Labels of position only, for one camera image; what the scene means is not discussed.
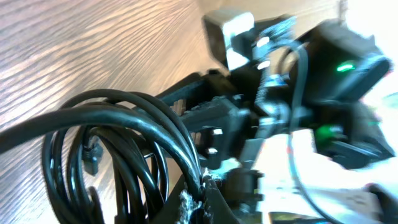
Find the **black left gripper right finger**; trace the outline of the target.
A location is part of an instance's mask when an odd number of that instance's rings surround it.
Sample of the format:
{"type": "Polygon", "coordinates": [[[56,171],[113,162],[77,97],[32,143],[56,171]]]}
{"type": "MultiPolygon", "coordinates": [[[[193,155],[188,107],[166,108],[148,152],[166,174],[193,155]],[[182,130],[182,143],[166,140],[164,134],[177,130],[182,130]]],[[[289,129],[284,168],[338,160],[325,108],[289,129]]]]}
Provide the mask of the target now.
{"type": "Polygon", "coordinates": [[[203,222],[208,224],[239,224],[216,182],[211,177],[203,178],[203,222]]]}

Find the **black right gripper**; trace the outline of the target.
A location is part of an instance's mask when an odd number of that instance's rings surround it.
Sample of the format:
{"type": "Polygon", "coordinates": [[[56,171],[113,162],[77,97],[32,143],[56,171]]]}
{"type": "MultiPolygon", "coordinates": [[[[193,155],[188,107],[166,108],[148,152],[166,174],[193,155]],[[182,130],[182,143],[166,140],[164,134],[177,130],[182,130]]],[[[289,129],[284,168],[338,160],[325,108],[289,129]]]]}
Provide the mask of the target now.
{"type": "Polygon", "coordinates": [[[286,47],[307,68],[307,54],[293,38],[293,18],[255,21],[254,28],[233,38],[235,52],[249,62],[223,75],[211,69],[193,73],[159,95],[167,105],[185,102],[182,121],[197,136],[202,167],[218,168],[227,159],[251,164],[261,141],[280,133],[291,117],[290,89],[272,78],[263,64],[273,51],[286,47]]]}

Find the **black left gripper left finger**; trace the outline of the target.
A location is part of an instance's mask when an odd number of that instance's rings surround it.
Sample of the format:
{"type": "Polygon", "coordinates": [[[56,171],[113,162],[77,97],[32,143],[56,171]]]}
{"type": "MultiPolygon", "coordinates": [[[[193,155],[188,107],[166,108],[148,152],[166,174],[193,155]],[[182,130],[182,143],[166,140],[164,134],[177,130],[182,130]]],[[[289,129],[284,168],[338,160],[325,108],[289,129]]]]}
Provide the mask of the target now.
{"type": "Polygon", "coordinates": [[[181,175],[170,193],[165,205],[150,224],[191,223],[191,218],[197,210],[202,209],[202,202],[197,202],[187,191],[184,177],[181,175]]]}

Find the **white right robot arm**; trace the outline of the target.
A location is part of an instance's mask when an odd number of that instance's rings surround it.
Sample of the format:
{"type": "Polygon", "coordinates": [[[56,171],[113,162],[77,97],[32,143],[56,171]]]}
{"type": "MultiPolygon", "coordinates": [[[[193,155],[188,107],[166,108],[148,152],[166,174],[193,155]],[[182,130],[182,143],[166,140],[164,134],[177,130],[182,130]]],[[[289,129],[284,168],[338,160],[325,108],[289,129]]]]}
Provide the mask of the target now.
{"type": "Polygon", "coordinates": [[[229,73],[193,73],[153,99],[155,115],[192,151],[200,198],[183,175],[169,189],[165,148],[155,178],[169,197],[155,223],[396,223],[395,189],[360,169],[396,156],[361,98],[389,59],[336,20],[292,37],[293,17],[203,18],[229,73]]]}

